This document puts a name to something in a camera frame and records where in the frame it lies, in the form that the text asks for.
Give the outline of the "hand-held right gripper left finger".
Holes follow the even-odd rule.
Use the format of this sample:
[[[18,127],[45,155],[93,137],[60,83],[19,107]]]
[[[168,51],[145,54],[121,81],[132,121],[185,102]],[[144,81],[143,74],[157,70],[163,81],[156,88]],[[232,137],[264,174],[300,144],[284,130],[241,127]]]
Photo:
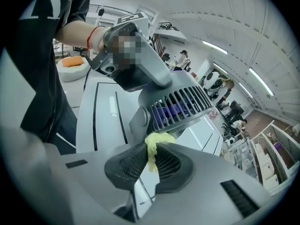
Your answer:
[[[84,191],[107,211],[138,222],[150,209],[150,172],[145,144],[105,145],[63,155]]]

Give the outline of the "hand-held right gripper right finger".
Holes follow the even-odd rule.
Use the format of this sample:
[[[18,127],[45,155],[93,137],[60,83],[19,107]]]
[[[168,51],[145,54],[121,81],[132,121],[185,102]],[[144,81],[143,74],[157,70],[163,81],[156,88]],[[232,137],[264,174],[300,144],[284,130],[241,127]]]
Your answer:
[[[151,225],[258,225],[279,203],[254,178],[221,157],[176,144],[167,145],[195,164],[179,192],[157,195]]]

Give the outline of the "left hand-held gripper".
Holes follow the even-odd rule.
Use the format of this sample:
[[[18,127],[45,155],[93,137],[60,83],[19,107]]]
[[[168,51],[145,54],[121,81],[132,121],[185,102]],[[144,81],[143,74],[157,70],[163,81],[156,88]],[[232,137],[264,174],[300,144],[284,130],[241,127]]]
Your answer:
[[[86,58],[92,70],[114,78],[125,91],[142,90],[151,81],[166,89],[172,84],[167,66],[148,43],[149,22],[143,12],[117,19],[89,40],[95,58]]]

